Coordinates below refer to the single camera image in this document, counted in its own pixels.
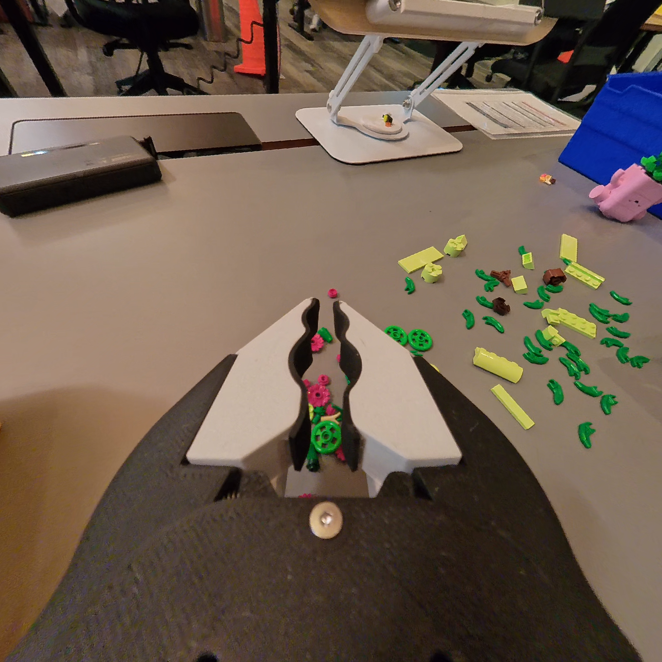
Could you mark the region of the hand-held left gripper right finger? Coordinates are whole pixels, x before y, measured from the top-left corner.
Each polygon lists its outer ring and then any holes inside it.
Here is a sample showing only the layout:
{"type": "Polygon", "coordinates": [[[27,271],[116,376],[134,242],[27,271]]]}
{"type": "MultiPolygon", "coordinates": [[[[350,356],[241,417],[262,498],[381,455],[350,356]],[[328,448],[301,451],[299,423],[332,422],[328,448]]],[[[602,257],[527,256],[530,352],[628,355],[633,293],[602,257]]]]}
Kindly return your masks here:
{"type": "Polygon", "coordinates": [[[391,473],[457,465],[461,451],[420,369],[439,373],[348,303],[337,301],[333,310],[340,367],[350,379],[342,447],[352,471],[365,473],[369,496],[391,473]]]}

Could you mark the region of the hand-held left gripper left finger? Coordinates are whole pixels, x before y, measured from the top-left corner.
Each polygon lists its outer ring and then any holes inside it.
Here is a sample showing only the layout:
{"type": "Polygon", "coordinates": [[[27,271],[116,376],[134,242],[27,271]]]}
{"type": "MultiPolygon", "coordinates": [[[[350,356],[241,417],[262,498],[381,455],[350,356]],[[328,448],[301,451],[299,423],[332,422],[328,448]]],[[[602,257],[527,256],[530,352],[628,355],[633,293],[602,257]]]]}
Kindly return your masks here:
{"type": "Polygon", "coordinates": [[[307,391],[320,302],[304,299],[229,355],[230,368],[186,459],[191,465],[264,473],[279,496],[310,445],[307,391]]]}

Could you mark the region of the pile of pink toy flowers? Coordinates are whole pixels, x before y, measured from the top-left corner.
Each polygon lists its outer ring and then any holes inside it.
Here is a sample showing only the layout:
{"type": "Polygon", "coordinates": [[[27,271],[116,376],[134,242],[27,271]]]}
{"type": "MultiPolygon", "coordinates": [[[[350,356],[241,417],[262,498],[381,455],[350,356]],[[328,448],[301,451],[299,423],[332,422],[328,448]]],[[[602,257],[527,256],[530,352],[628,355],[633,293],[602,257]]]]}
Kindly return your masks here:
{"type": "MultiPolygon", "coordinates": [[[[343,392],[347,385],[340,367],[340,342],[335,336],[334,299],[322,297],[320,301],[318,328],[311,341],[312,364],[303,376],[304,388],[309,403],[311,429],[321,420],[343,421],[343,392]]],[[[305,468],[319,472],[326,463],[345,462],[342,445],[333,454],[320,454],[311,441],[305,468]]]]}

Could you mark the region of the scattered green toy leaves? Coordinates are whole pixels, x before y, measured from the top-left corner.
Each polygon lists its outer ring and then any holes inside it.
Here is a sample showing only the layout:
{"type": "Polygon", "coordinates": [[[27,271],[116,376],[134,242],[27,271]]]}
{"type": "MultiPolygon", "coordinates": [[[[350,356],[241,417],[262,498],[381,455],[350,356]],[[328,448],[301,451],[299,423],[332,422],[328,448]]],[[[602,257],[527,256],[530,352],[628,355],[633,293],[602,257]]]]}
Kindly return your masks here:
{"type": "MultiPolygon", "coordinates": [[[[573,236],[561,235],[559,259],[563,262],[563,268],[547,269],[542,276],[542,285],[536,289],[536,299],[523,301],[527,310],[538,311],[542,320],[547,324],[544,328],[538,328],[534,332],[534,338],[529,335],[523,337],[525,352],[522,358],[531,365],[544,366],[550,360],[551,352],[556,348],[564,351],[559,355],[559,363],[565,368],[568,378],[572,379],[573,385],[585,395],[598,399],[599,406],[605,416],[611,415],[614,407],[619,404],[615,394],[606,393],[596,385],[585,383],[584,377],[591,376],[591,368],[582,356],[581,350],[572,342],[564,338],[559,327],[572,330],[584,338],[593,340],[597,337],[599,327],[595,322],[606,325],[602,331],[606,333],[600,338],[600,345],[606,348],[615,348],[615,356],[621,365],[630,365],[632,368],[641,369],[650,362],[645,355],[631,355],[630,348],[624,344],[624,340],[631,337],[631,333],[622,326],[630,319],[629,312],[611,312],[602,308],[595,302],[589,303],[589,315],[591,319],[585,319],[564,308],[551,309],[545,307],[551,302],[551,294],[558,294],[564,290],[567,277],[576,279],[578,282],[597,290],[603,283],[604,277],[590,269],[580,265],[577,258],[577,241],[573,236]]],[[[411,255],[399,261],[399,265],[406,271],[405,292],[415,292],[415,284],[410,274],[421,270],[421,277],[426,283],[435,283],[442,274],[442,266],[435,262],[440,260],[442,253],[433,247],[411,255]]],[[[495,271],[490,273],[482,269],[476,269],[475,275],[483,282],[484,292],[493,294],[494,290],[501,284],[512,288],[516,294],[528,294],[528,286],[525,277],[512,277],[510,270],[495,271]]],[[[510,305],[503,297],[494,297],[492,300],[484,295],[475,298],[476,303],[499,317],[505,317],[511,311],[510,305]]],[[[406,331],[400,326],[391,325],[385,328],[385,334],[398,342],[401,346],[409,346],[409,352],[413,356],[420,356],[432,349],[432,336],[421,328],[406,331]]],[[[515,361],[502,357],[486,348],[476,347],[473,365],[491,375],[512,384],[517,384],[523,374],[524,368],[515,361]]],[[[529,430],[534,426],[534,421],[524,409],[514,400],[502,385],[496,385],[491,389],[492,394],[507,409],[511,416],[524,429],[529,430]]],[[[582,422],[577,426],[577,437],[581,445],[586,449],[592,448],[592,436],[596,430],[590,421],[582,422]]]]}

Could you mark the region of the white lamp stand base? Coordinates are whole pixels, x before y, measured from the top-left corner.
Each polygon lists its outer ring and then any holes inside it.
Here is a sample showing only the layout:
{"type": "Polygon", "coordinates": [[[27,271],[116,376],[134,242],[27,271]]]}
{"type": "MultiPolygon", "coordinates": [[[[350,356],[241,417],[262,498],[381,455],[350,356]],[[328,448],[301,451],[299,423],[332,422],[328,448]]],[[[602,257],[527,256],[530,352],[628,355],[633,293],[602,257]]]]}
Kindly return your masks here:
{"type": "Polygon", "coordinates": [[[378,35],[364,37],[330,92],[326,107],[299,109],[297,120],[330,156],[346,164],[459,152],[459,140],[419,112],[417,106],[458,71],[481,44],[462,42],[401,104],[350,105],[342,109],[354,83],[382,44],[383,38],[378,35]],[[392,128],[383,126],[385,113],[393,117],[392,128]]]}

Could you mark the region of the black rectangular power bank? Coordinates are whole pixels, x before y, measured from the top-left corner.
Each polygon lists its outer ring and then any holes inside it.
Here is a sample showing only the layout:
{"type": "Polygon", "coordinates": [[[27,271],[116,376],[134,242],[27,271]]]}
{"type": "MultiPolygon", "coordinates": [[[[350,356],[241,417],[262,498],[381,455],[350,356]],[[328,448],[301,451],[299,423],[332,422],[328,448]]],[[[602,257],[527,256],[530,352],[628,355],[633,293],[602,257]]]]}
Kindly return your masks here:
{"type": "Polygon", "coordinates": [[[1,212],[19,217],[161,181],[151,138],[102,138],[1,156],[1,212]]]}

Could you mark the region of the clear plastic document sheet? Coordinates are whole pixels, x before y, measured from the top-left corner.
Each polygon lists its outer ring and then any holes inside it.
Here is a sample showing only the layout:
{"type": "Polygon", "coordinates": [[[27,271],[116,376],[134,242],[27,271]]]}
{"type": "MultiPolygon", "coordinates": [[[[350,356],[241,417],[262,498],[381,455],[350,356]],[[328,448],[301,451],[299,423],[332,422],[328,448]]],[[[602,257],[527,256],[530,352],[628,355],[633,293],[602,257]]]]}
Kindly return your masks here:
{"type": "Polygon", "coordinates": [[[490,139],[571,137],[581,120],[517,89],[439,89],[432,96],[490,139]]]}

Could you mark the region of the pink toy brick model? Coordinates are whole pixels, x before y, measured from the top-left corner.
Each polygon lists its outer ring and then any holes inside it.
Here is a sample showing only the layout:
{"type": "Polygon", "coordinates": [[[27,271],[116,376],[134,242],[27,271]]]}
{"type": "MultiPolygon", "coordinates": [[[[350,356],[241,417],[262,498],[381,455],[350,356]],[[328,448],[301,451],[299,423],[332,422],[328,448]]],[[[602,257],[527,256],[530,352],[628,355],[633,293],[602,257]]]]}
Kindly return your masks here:
{"type": "Polygon", "coordinates": [[[617,170],[607,185],[593,188],[589,198],[608,219],[642,219],[650,207],[661,203],[661,154],[617,170]]]}

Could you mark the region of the blue plastic bin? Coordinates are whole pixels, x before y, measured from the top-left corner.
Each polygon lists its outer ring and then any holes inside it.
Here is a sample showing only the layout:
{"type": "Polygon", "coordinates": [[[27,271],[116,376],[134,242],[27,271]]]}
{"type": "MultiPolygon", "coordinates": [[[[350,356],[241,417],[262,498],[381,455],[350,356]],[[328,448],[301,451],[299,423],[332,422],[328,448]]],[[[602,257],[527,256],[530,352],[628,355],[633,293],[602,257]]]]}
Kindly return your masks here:
{"type": "MultiPolygon", "coordinates": [[[[613,174],[661,154],[661,72],[610,76],[559,156],[559,162],[607,185],[613,174]]],[[[661,218],[661,203],[648,209],[661,218]]]]}

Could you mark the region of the orange traffic cone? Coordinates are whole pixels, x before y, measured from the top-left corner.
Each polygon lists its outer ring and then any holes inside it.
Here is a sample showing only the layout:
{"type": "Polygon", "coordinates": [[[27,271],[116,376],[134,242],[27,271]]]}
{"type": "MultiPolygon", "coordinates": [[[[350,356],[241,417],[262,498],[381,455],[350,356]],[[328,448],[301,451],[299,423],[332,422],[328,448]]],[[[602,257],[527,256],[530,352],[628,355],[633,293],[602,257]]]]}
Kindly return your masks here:
{"type": "Polygon", "coordinates": [[[241,76],[264,78],[264,41],[262,4],[260,1],[239,1],[240,36],[238,38],[239,62],[233,71],[241,76]]]}

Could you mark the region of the black desk leg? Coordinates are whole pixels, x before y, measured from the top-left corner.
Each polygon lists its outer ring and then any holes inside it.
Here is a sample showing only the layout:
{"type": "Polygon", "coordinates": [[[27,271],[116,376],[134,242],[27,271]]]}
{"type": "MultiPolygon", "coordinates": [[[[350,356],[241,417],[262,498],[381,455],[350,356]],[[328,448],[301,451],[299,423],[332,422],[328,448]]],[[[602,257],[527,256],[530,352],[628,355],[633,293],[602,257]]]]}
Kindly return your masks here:
{"type": "Polygon", "coordinates": [[[277,95],[280,81],[280,37],[278,1],[262,1],[262,24],[264,41],[265,92],[277,95]]]}

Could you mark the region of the black office chair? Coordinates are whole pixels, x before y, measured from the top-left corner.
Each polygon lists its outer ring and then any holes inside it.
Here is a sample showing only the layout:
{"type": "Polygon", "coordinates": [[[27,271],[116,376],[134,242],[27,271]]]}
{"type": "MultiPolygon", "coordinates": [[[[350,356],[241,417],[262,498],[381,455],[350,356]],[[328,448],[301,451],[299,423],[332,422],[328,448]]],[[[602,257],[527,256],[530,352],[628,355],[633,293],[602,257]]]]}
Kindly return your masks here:
{"type": "Polygon", "coordinates": [[[616,63],[616,45],[578,42],[567,61],[542,56],[536,46],[527,62],[513,57],[491,64],[488,80],[500,73],[509,78],[508,86],[529,91],[543,101],[561,108],[589,106],[600,92],[616,63]]]}
{"type": "Polygon", "coordinates": [[[146,57],[147,68],[116,82],[120,96],[140,96],[172,89],[183,95],[206,95],[199,86],[165,71],[162,50],[190,48],[180,43],[194,37],[200,27],[198,14],[188,1],[66,1],[68,11],[82,27],[114,37],[103,47],[106,56],[115,50],[136,49],[146,57]]]}

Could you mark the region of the light wooden board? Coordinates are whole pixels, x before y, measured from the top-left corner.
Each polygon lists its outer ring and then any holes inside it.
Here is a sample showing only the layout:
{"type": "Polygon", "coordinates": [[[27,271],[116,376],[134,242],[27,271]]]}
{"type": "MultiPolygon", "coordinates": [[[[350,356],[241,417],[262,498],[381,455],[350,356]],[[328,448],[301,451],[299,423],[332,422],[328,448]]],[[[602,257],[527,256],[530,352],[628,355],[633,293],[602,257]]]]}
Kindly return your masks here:
{"type": "Polygon", "coordinates": [[[545,37],[557,22],[556,18],[545,17],[528,29],[497,31],[496,29],[422,29],[412,27],[390,27],[371,24],[365,13],[367,1],[311,1],[314,11],[330,28],[343,34],[378,35],[412,39],[469,41],[480,44],[529,45],[545,37]]]}

